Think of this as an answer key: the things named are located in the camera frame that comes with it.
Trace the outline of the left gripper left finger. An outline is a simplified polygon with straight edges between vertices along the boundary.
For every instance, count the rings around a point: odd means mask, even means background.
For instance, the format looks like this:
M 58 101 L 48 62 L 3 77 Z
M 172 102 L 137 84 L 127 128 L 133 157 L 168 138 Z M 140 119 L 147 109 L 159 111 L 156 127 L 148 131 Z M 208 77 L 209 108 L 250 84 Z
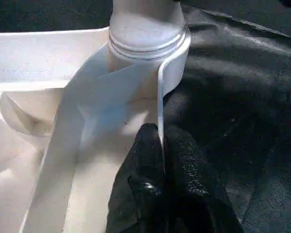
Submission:
M 119 168 L 108 203 L 108 233 L 164 233 L 166 190 L 157 126 L 146 123 Z

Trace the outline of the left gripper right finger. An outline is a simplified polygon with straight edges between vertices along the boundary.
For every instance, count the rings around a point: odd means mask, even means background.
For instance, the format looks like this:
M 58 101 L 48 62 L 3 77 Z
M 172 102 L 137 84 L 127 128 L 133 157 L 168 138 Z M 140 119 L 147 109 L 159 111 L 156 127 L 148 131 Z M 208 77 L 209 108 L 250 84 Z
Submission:
M 164 132 L 165 168 L 175 217 L 189 233 L 242 233 L 219 176 L 195 139 L 170 125 Z

